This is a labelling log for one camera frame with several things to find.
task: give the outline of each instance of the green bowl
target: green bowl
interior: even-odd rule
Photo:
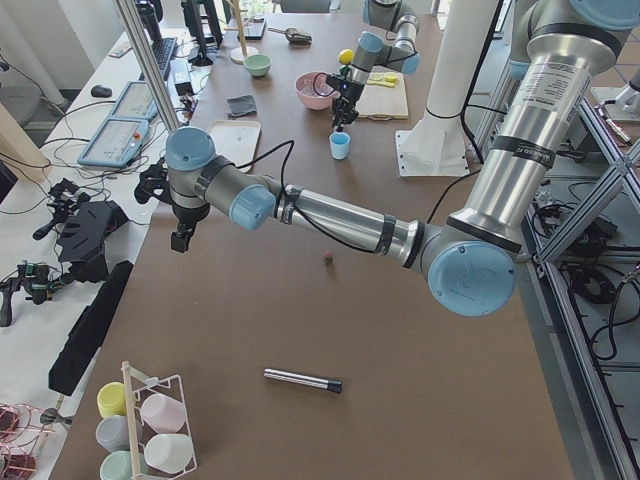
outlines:
[[[244,59],[244,68],[252,77],[264,77],[271,68],[271,58],[262,53],[250,55]]]

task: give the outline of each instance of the yellow cup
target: yellow cup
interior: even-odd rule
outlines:
[[[123,383],[107,383],[100,389],[98,392],[98,411],[102,418],[127,414]]]

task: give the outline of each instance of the yellow ball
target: yellow ball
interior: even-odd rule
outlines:
[[[338,55],[338,61],[342,65],[349,65],[352,60],[353,60],[353,50],[351,50],[350,48],[345,48],[340,52],[340,55]]]

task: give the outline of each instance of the computer mouse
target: computer mouse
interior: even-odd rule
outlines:
[[[91,88],[91,96],[97,98],[107,98],[111,96],[111,89],[104,85],[94,85]]]

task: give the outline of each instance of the pink bowl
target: pink bowl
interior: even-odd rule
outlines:
[[[326,78],[326,73],[309,72],[298,77],[296,80],[296,93],[298,94],[298,98],[311,110],[324,110],[325,108],[329,108],[332,99],[338,96],[338,92],[335,92],[332,87],[326,84]]]

